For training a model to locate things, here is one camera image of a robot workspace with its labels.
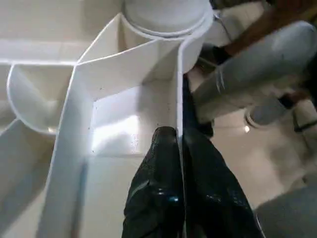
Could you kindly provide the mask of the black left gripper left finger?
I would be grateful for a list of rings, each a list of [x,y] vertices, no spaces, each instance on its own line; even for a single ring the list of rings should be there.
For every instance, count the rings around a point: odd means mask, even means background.
[[[158,127],[128,191],[122,237],[179,238],[185,219],[176,130]]]

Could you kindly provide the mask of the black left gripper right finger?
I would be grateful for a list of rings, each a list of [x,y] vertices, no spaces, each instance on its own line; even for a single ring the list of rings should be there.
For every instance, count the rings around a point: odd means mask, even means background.
[[[261,238],[253,211],[235,175],[213,143],[184,129],[184,157],[190,163],[192,216],[208,238]]]

